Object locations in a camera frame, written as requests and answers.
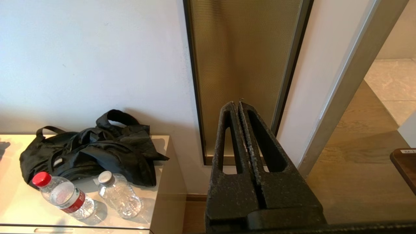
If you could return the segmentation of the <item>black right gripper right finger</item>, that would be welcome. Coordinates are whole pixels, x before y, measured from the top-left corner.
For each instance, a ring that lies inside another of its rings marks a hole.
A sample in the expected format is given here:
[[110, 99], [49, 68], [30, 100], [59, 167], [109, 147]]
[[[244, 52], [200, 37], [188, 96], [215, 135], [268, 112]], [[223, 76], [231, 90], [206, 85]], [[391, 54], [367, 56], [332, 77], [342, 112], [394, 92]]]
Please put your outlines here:
[[298, 228], [325, 225], [323, 207], [255, 108], [239, 103], [258, 209], [247, 216], [249, 228]]

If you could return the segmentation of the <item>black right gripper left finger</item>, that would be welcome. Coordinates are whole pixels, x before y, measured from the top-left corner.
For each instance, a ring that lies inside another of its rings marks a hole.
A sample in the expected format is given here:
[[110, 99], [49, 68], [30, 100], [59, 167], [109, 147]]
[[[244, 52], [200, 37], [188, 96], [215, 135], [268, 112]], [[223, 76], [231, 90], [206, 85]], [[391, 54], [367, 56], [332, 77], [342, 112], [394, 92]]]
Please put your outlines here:
[[[255, 174], [263, 168], [258, 146], [250, 139], [243, 102], [229, 102], [220, 111], [212, 160], [205, 229], [208, 233], [260, 232], [267, 229], [266, 202]], [[226, 130], [231, 133], [236, 174], [224, 172]]]

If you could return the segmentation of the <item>cream white cabinet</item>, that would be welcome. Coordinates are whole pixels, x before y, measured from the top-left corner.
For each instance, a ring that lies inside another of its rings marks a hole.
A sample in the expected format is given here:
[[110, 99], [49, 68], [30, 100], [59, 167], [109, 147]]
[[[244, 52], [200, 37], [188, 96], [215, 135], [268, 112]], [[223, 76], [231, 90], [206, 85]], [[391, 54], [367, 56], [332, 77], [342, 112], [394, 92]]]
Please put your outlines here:
[[96, 212], [79, 221], [48, 203], [27, 185], [20, 171], [20, 154], [34, 135], [0, 135], [0, 233], [25, 234], [181, 234], [186, 186], [168, 135], [153, 135], [157, 152], [169, 158], [154, 163], [157, 185], [133, 186], [142, 201], [140, 213], [121, 218], [98, 195], [95, 177], [75, 184], [96, 203]]

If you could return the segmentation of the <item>grey cap clear bottle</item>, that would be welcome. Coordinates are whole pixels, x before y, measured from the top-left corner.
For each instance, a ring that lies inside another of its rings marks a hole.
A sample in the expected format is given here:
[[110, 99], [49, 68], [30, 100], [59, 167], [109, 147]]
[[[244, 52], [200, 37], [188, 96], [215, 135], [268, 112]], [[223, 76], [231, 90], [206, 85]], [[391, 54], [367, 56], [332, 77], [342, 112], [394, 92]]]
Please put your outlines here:
[[122, 174], [102, 172], [98, 176], [98, 194], [123, 219], [132, 219], [141, 211], [140, 198]]

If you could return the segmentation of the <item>dark brown wooden table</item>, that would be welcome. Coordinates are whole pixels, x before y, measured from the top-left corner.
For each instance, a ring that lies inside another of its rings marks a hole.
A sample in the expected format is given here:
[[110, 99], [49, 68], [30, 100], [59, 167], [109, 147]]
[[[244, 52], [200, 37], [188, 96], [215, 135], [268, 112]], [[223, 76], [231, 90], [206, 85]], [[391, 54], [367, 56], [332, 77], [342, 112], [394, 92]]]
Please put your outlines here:
[[416, 195], [416, 148], [395, 149], [390, 160]]

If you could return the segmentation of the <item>black crumpled fabric bag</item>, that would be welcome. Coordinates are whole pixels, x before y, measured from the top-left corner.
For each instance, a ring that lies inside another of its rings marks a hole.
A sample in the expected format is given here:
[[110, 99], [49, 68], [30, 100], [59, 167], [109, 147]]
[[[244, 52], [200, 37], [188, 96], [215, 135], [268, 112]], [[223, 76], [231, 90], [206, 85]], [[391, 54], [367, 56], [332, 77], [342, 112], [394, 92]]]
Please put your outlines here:
[[[55, 133], [46, 138], [43, 130]], [[110, 171], [123, 175], [138, 186], [157, 184], [154, 161], [168, 161], [158, 153], [150, 137], [150, 126], [120, 110], [110, 110], [96, 120], [96, 126], [67, 132], [45, 126], [21, 153], [22, 178], [31, 187], [34, 176], [47, 172], [70, 181]]]

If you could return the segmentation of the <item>red cap water bottle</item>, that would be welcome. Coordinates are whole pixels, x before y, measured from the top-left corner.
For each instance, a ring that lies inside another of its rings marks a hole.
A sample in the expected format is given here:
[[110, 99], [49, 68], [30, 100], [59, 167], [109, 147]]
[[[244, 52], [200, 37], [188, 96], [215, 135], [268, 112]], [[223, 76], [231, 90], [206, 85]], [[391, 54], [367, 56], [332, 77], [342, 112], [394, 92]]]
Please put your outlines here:
[[39, 172], [32, 183], [48, 203], [77, 220], [87, 219], [95, 213], [94, 200], [68, 179]]

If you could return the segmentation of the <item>grey door frame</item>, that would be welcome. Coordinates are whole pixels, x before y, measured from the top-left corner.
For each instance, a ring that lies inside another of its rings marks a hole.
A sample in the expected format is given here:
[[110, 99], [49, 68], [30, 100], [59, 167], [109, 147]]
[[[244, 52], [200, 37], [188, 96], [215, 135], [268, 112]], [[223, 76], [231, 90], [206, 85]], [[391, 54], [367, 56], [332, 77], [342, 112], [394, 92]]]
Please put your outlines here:
[[307, 178], [409, 0], [322, 0], [315, 3], [292, 103], [290, 153]]

